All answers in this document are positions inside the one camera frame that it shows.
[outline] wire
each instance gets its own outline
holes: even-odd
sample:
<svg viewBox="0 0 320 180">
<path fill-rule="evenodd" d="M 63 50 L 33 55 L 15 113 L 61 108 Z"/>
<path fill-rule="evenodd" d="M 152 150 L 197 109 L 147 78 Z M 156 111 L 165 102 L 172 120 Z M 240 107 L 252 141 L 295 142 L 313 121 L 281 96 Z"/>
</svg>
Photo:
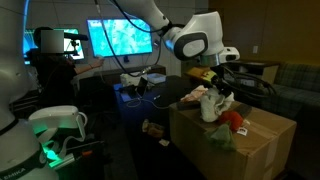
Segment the wire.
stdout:
<svg viewBox="0 0 320 180">
<path fill-rule="evenodd" d="M 117 66 L 118 69 L 121 69 L 121 67 L 118 65 L 117 60 L 115 58 L 112 58 L 112 62 Z"/>
<path fill-rule="evenodd" d="M 80 145 L 80 146 L 74 146 L 74 147 L 71 147 L 71 148 L 67 148 L 67 150 L 74 150 L 74 149 L 78 149 L 78 148 L 82 148 L 82 147 L 86 147 L 86 146 L 90 146 L 90 145 L 94 145 L 94 144 L 103 144 L 105 143 L 104 141 L 94 141 L 94 142 L 91 142 L 91 143 L 88 143 L 88 144 L 84 144 L 84 145 Z"/>
<path fill-rule="evenodd" d="M 141 104 L 142 101 L 151 103 L 151 104 L 152 104 L 155 108 L 157 108 L 157 109 L 168 109 L 168 108 L 169 108 L 169 106 L 167 106 L 167 107 L 159 107 L 159 106 L 157 106 L 154 102 L 152 102 L 152 101 L 150 101 L 150 100 L 147 100 L 147 99 L 142 99 L 142 98 L 132 100 L 132 101 L 128 102 L 128 103 L 126 104 L 126 106 L 129 107 L 129 108 L 135 108 L 135 107 L 138 107 L 138 106 Z"/>
<path fill-rule="evenodd" d="M 135 25 L 131 20 L 130 18 L 127 16 L 127 14 L 122 10 L 122 8 L 120 7 L 120 5 L 118 4 L 118 2 L 116 0 L 112 0 L 114 2 L 114 4 L 117 6 L 117 8 L 119 9 L 119 11 L 121 12 L 121 14 L 130 22 L 130 24 L 132 26 L 134 26 L 135 28 L 139 29 L 140 31 L 143 31 L 143 32 L 147 32 L 147 33 L 155 33 L 155 32 L 160 32 L 162 31 L 162 29 L 157 29 L 157 30 L 152 30 L 152 31 L 147 31 L 147 30 L 144 30 L 140 27 L 138 27 L 137 25 Z"/>
<path fill-rule="evenodd" d="M 156 60 L 156 62 L 154 63 L 154 65 L 157 65 L 158 64 L 158 62 L 159 62 L 159 60 L 160 60 L 160 56 L 161 56 L 161 43 L 162 43 L 162 36 L 160 37 L 160 46 L 159 46 L 159 52 L 158 52 L 158 57 L 157 57 L 157 60 Z"/>
<path fill-rule="evenodd" d="M 141 59 L 142 59 L 142 62 L 143 62 L 143 65 L 147 65 L 147 62 L 149 60 L 149 57 L 150 57 L 150 54 L 148 55 L 147 59 L 146 60 L 143 60 L 143 56 L 141 56 Z"/>
<path fill-rule="evenodd" d="M 59 26 L 59 28 L 60 28 L 60 27 L 61 27 L 61 24 L 60 24 L 60 20 L 59 20 L 59 17 L 58 17 L 56 5 L 55 5 L 55 3 L 53 2 L 53 0 L 51 0 L 51 2 L 52 2 L 52 5 L 53 5 L 53 8 L 54 8 L 54 12 L 55 12 L 55 14 L 56 14 L 56 18 L 57 18 L 57 21 L 58 21 L 58 26 Z"/>
<path fill-rule="evenodd" d="M 231 85 L 228 81 L 226 81 L 223 77 L 221 78 L 221 81 L 223 84 L 227 85 L 228 87 L 236 90 L 236 91 L 239 91 L 241 93 L 243 93 L 244 96 L 250 98 L 250 99 L 254 99 L 256 100 L 256 98 L 268 98 L 270 95 L 272 94 L 276 94 L 276 91 L 275 89 L 271 86 L 271 84 L 269 84 L 268 82 L 266 81 L 263 81 L 262 79 L 259 79 L 253 75 L 250 75 L 250 74 L 245 74 L 245 73 L 240 73 L 240 72 L 234 72 L 232 70 L 230 70 L 227 66 L 225 65 L 221 65 L 221 67 L 226 71 L 228 72 L 235 80 L 235 84 L 236 86 L 234 85 Z M 243 90 L 241 88 L 241 83 L 240 83 L 240 79 L 239 77 L 247 77 L 249 79 L 252 79 L 254 81 L 256 81 L 257 83 L 260 83 L 263 85 L 264 88 L 267 89 L 267 92 L 265 92 L 264 90 L 260 89 L 260 88 L 257 88 L 258 90 L 262 90 L 263 93 L 261 94 L 258 94 L 258 93 L 253 93 L 253 92 L 249 92 L 247 90 Z"/>
<path fill-rule="evenodd" d="M 102 81 L 104 84 L 107 84 L 107 83 L 104 81 L 104 79 L 103 79 L 102 71 L 103 71 L 103 68 L 102 68 L 102 66 L 101 66 L 101 67 L 100 67 L 100 71 L 99 71 L 99 75 L 100 75 L 101 81 Z"/>
<path fill-rule="evenodd" d="M 21 13 L 21 12 L 8 9 L 8 8 L 6 8 L 6 7 L 3 7 L 3 6 L 0 6 L 0 8 L 1 8 L 1 9 L 5 9 L 5 10 L 10 11 L 10 12 L 13 12 L 13 13 L 16 13 L 16 14 L 20 14 L 20 15 L 26 16 L 26 14 L 23 14 L 23 13 Z"/>
<path fill-rule="evenodd" d="M 109 48 L 110 48 L 110 50 L 111 50 L 111 52 L 112 52 L 112 54 L 113 54 L 113 57 L 116 59 L 118 65 L 121 67 L 121 69 L 122 69 L 126 74 L 128 74 L 128 75 L 131 76 L 131 77 L 139 77 L 139 76 L 141 76 L 143 73 L 138 73 L 138 74 L 134 75 L 134 74 L 129 73 L 129 72 L 122 66 L 120 60 L 118 59 L 116 53 L 114 52 L 114 49 L 113 49 L 112 44 L 111 44 L 111 42 L 110 42 L 110 39 L 109 39 L 109 37 L 108 37 L 108 32 L 107 32 L 107 30 L 106 30 L 106 27 L 105 27 L 104 24 L 103 24 L 103 17 L 102 17 L 102 15 L 101 15 L 100 6 L 99 6 L 99 3 L 98 3 L 97 0 L 95 0 L 95 4 L 96 4 L 96 6 L 97 6 L 98 14 L 99 14 L 99 16 L 100 16 L 100 23 L 101 23 L 101 25 L 102 25 L 103 32 L 104 32 L 104 34 L 105 34 L 105 36 L 106 36 L 106 39 L 107 39 Z"/>
</svg>

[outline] plush toy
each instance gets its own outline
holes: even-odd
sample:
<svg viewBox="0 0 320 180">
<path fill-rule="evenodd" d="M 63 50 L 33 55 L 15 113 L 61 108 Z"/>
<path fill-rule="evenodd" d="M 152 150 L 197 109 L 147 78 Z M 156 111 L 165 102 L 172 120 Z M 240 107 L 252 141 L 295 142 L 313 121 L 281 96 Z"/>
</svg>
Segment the plush toy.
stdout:
<svg viewBox="0 0 320 180">
<path fill-rule="evenodd" d="M 224 111 L 219 116 L 219 124 L 224 124 L 226 122 L 230 121 L 230 130 L 233 132 L 238 131 L 240 126 L 243 123 L 243 118 L 241 115 L 236 111 Z"/>
<path fill-rule="evenodd" d="M 209 88 L 200 98 L 201 115 L 205 122 L 213 122 L 218 119 L 223 111 L 230 108 L 234 101 L 234 94 L 231 92 L 228 97 L 219 94 L 216 86 Z"/>
<path fill-rule="evenodd" d="M 185 95 L 180 99 L 181 102 L 191 102 L 199 101 L 200 97 L 208 91 L 203 85 L 198 86 L 196 89 L 192 90 L 190 94 Z"/>
<path fill-rule="evenodd" d="M 230 123 L 224 123 L 220 125 L 217 129 L 206 132 L 204 135 L 208 141 L 214 146 L 221 148 L 223 150 L 235 151 L 236 145 L 233 139 L 232 132 L 229 128 Z"/>
</svg>

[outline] office chair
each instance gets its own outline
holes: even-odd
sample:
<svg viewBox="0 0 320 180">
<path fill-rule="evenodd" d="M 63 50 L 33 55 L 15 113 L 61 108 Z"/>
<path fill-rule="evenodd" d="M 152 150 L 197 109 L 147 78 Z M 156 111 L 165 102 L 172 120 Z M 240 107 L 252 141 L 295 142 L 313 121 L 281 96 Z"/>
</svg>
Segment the office chair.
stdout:
<svg viewBox="0 0 320 180">
<path fill-rule="evenodd" d="M 113 87 L 102 82 L 99 76 L 88 77 L 79 80 L 79 92 L 76 95 L 76 106 L 89 117 L 88 133 L 96 126 L 96 123 L 111 125 L 116 128 L 119 119 L 116 110 L 116 98 Z"/>
</svg>

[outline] computer monitor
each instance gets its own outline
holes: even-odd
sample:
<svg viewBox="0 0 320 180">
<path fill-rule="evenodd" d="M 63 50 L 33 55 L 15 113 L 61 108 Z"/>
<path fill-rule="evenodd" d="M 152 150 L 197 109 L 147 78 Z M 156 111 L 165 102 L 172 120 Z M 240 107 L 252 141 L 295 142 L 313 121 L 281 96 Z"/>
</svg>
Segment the computer monitor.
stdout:
<svg viewBox="0 0 320 180">
<path fill-rule="evenodd" d="M 131 19 L 138 27 L 150 31 L 150 27 L 140 19 Z M 152 53 L 152 37 L 150 33 L 143 32 L 127 19 L 105 19 L 103 24 L 106 28 L 110 43 L 117 56 Z M 100 20 L 87 20 L 93 55 L 103 57 L 113 56 L 107 42 Z"/>
<path fill-rule="evenodd" d="M 66 33 L 72 33 L 72 34 L 78 34 L 78 29 L 75 28 L 55 28 L 55 30 L 63 30 Z M 24 32 L 24 38 L 23 38 L 23 56 L 24 58 L 27 58 L 26 53 L 33 48 L 38 48 L 33 40 L 33 33 L 34 29 L 26 29 Z M 73 51 L 73 46 L 71 45 L 70 39 L 64 39 L 64 51 Z M 76 50 L 78 52 L 78 56 L 71 55 L 74 60 L 81 60 L 84 59 L 84 53 L 81 45 L 80 40 L 76 40 L 76 43 L 79 44 L 76 46 Z"/>
</svg>

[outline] gray couch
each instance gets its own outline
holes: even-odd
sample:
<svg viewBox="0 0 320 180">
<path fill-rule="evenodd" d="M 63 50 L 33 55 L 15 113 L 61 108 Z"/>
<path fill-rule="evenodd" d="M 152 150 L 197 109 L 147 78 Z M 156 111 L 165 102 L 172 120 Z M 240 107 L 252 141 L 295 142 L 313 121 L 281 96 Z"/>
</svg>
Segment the gray couch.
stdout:
<svg viewBox="0 0 320 180">
<path fill-rule="evenodd" d="M 320 178 L 320 66 L 281 64 L 273 87 L 276 95 L 262 109 L 298 124 L 287 168 L 308 180 Z"/>
<path fill-rule="evenodd" d="M 281 64 L 274 84 L 277 94 L 262 102 L 262 108 L 295 119 L 303 106 L 319 107 L 320 66 Z"/>
</svg>

